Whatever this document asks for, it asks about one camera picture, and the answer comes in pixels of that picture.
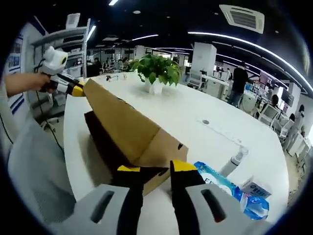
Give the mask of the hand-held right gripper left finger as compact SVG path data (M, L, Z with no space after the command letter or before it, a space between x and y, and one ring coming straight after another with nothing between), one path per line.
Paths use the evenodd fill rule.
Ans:
M55 235L135 235L143 205L140 167L117 169L111 184L101 184L74 207L63 222L54 223Z

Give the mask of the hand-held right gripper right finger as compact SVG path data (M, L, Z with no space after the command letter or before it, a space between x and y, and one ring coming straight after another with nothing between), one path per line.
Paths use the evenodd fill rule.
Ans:
M181 235L265 235L271 224L252 220L240 203L217 185L207 184L196 167L170 162L172 204Z

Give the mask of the person's left hand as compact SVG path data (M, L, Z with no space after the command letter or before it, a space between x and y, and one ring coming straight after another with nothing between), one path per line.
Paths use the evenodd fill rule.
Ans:
M50 80L50 77L47 74L38 73L37 77L38 87L36 91L53 93L57 90L57 85L55 84L55 82Z

